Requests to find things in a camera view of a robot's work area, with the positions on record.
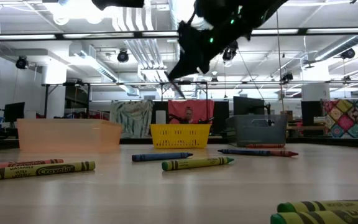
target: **yellow crayon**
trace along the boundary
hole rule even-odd
[[[358,224],[358,209],[320,212],[285,212],[270,217],[270,224]]]
[[[0,168],[0,180],[38,175],[61,174],[67,172],[80,172],[94,170],[94,161],[67,162],[61,164],[44,164],[34,166]]]
[[[190,169],[197,167],[206,167],[206,166],[218,166],[223,164],[228,164],[234,159],[228,157],[214,157],[207,159],[185,159],[179,161],[167,161],[162,162],[162,169],[165,171],[178,170],[178,169]]]
[[[358,200],[286,202],[277,206],[277,212],[315,212],[352,209],[358,209]]]

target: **gray bin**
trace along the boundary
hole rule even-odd
[[[226,119],[229,144],[285,144],[286,115],[235,115]]]

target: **yellow plastic basket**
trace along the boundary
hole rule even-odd
[[[205,148],[210,124],[151,124],[156,149]]]

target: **computer monitor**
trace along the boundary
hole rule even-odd
[[[5,105],[4,117],[5,122],[15,122],[24,118],[24,102]]]
[[[241,96],[233,97],[233,114],[265,114],[265,102],[261,99],[253,99]]]

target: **crayon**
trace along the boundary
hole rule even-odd
[[[41,164],[56,164],[62,162],[64,162],[63,159],[47,159],[44,161],[27,161],[27,162],[2,162],[0,163],[0,168],[16,167],[16,166],[31,166],[31,165],[41,165]]]
[[[189,152],[141,154],[141,155],[132,155],[132,161],[142,162],[142,161],[155,161],[155,160],[163,160],[163,159],[186,159],[187,157],[192,155],[193,154]]]
[[[67,172],[79,172],[94,170],[94,161],[66,162],[62,164],[45,164],[33,166],[0,168],[0,180],[18,177],[30,177],[38,175],[61,174]]]
[[[270,217],[270,224],[358,224],[358,209],[318,212],[286,212]]]
[[[249,144],[249,148],[284,148],[284,144]]]
[[[291,157],[297,156],[298,153],[291,151],[274,151],[274,150],[238,150],[238,149],[220,149],[218,152],[223,154],[237,154],[247,156],[281,156]]]
[[[167,161],[162,162],[161,166],[164,171],[178,170],[178,169],[190,169],[206,166],[217,166],[228,164],[234,159],[228,157],[214,157],[207,159],[185,159],[180,161]]]
[[[286,202],[277,206],[277,212],[315,212],[352,209],[358,209],[358,200]]]

